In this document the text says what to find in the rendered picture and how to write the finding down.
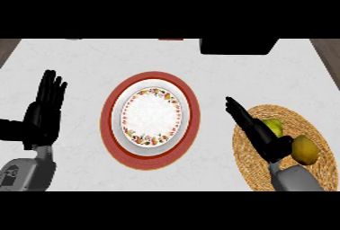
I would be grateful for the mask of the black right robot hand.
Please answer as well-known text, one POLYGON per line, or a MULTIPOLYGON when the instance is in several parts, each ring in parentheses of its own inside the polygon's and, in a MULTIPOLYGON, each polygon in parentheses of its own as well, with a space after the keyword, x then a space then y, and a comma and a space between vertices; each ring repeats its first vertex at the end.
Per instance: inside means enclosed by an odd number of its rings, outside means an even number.
POLYGON ((256 152, 269 163, 276 163, 293 152, 293 137, 276 137, 268 125, 251 117, 232 97, 226 97, 226 112, 242 129, 256 152))

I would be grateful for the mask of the black box appliance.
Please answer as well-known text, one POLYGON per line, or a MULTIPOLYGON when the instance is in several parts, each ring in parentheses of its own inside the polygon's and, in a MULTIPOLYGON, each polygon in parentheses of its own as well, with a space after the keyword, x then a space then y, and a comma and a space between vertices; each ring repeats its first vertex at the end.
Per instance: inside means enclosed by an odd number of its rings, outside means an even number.
POLYGON ((278 39, 200 39, 204 55, 266 55, 278 39))

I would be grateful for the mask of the red round placemat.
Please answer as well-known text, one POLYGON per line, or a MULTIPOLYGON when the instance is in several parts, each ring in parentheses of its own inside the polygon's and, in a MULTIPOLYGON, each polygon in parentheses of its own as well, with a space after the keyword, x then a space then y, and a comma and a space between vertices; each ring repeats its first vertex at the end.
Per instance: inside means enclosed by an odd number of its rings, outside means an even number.
POLYGON ((127 167, 154 170, 188 152, 201 121, 188 84, 166 72, 145 72, 115 87, 101 113, 102 142, 127 167))

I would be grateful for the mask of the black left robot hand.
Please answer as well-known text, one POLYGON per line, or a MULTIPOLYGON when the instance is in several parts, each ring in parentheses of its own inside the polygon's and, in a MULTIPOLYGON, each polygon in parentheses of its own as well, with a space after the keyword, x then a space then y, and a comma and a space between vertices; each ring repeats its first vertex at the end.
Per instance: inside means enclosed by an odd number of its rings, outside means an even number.
POLYGON ((0 140, 18 141, 25 150, 52 146, 59 138, 61 107, 68 83, 46 70, 36 100, 30 104, 22 121, 0 119, 0 140))

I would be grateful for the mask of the yellow lemon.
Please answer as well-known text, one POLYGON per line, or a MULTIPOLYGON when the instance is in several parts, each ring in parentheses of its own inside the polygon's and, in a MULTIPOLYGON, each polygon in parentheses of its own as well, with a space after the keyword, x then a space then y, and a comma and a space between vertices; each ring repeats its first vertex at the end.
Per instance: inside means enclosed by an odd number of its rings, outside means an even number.
POLYGON ((305 135, 294 139, 291 156, 302 165, 312 165, 318 161, 319 149, 305 135))

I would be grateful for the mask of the white floral rimmed plate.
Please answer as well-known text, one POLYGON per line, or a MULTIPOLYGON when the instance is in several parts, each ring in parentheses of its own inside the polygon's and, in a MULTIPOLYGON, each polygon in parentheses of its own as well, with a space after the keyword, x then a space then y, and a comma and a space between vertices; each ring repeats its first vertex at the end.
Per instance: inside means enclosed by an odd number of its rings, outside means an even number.
POLYGON ((161 79, 133 83, 111 110, 111 131, 136 156, 157 156, 179 143, 189 126, 189 102, 179 87, 161 79))

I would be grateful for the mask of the woven wicker round placemat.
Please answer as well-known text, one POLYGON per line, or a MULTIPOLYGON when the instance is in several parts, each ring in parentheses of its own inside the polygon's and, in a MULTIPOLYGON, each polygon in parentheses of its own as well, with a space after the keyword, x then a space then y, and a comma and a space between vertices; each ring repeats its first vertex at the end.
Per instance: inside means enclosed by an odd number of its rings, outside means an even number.
MULTIPOLYGON (((334 154, 324 136, 303 116, 279 105, 257 105, 248 110, 250 115, 260 120, 278 119, 282 134, 291 137, 305 135, 319 149, 316 163, 306 166, 325 191, 337 191, 339 172, 334 154)), ((254 191, 274 191, 268 163, 257 154, 240 126, 234 128, 232 150, 242 178, 254 191)))

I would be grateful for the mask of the green pear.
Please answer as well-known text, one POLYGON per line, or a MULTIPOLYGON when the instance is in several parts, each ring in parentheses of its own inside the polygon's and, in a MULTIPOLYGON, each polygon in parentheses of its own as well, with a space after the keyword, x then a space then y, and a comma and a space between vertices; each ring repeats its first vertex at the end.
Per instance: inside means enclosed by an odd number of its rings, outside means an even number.
POLYGON ((265 119, 263 123, 269 127, 271 131, 275 133, 276 137, 282 136, 281 121, 278 119, 265 119))

